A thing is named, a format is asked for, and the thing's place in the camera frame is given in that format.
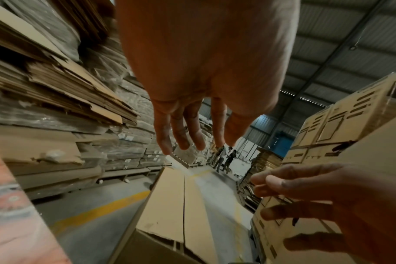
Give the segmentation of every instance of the metal roof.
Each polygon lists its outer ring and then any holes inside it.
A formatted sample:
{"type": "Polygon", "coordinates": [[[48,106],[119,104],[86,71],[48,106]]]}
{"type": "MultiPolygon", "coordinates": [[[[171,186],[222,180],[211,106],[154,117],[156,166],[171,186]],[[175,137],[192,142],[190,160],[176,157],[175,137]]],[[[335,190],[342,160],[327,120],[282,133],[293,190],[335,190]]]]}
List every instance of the metal roof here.
{"type": "Polygon", "coordinates": [[[270,115],[297,126],[298,118],[394,71],[396,0],[302,0],[280,94],[291,99],[280,99],[270,115]]]}

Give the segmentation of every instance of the concrete floor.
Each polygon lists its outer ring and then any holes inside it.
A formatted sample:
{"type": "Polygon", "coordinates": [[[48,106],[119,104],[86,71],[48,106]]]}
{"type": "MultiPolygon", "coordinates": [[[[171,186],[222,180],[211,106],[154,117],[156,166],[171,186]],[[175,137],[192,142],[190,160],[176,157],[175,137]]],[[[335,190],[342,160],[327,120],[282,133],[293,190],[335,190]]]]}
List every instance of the concrete floor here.
{"type": "MultiPolygon", "coordinates": [[[[168,159],[201,189],[219,263],[251,262],[248,230],[252,214],[235,197],[234,176],[218,174],[210,166],[186,169],[168,159]]],[[[128,184],[111,180],[44,201],[36,208],[74,264],[105,264],[153,180],[153,176],[128,184]]]]}

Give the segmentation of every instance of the warehouse floor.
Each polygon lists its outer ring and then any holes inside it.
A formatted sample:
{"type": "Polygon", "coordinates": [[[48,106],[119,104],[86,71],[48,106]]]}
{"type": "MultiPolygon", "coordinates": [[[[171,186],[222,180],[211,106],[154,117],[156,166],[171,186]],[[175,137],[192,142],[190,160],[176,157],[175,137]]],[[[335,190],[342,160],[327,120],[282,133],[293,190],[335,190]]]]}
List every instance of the warehouse floor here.
{"type": "MultiPolygon", "coordinates": [[[[234,176],[218,174],[210,166],[186,169],[171,157],[168,160],[201,189],[219,263],[251,262],[252,214],[237,202],[234,176]]],[[[105,264],[154,178],[111,180],[37,203],[36,208],[74,264],[105,264]]]]}

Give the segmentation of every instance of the hand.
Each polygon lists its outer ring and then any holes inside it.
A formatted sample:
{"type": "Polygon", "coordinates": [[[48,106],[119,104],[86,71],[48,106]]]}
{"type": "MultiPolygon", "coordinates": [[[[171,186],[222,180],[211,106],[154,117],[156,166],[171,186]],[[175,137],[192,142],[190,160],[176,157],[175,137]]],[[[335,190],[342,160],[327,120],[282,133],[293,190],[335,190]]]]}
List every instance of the hand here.
{"type": "Polygon", "coordinates": [[[342,231],[287,238],[288,250],[346,252],[377,264],[396,263],[396,178],[350,165],[322,164],[266,170],[251,181],[259,197],[282,194],[300,200],[263,209],[263,219],[317,218],[336,222],[342,231]]]}
{"type": "Polygon", "coordinates": [[[218,147],[234,146],[276,105],[291,56],[299,0],[117,0],[124,53],[154,106],[156,138],[172,152],[205,148],[198,120],[211,97],[218,147]],[[232,110],[225,122],[227,107],[232,110]]]}

